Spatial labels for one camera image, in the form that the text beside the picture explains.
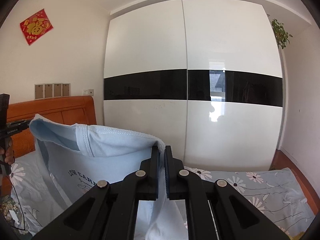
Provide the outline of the person's left hand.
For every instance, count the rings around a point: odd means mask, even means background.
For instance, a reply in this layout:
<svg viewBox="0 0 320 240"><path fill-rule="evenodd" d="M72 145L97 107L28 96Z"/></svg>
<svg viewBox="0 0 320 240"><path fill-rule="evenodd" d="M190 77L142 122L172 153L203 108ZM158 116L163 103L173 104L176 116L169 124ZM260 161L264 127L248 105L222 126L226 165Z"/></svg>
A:
<svg viewBox="0 0 320 240"><path fill-rule="evenodd" d="M13 141L11 138L9 139L9 147L6 150L0 147L0 154L4 156L5 163L12 165L15 162Z"/></svg>

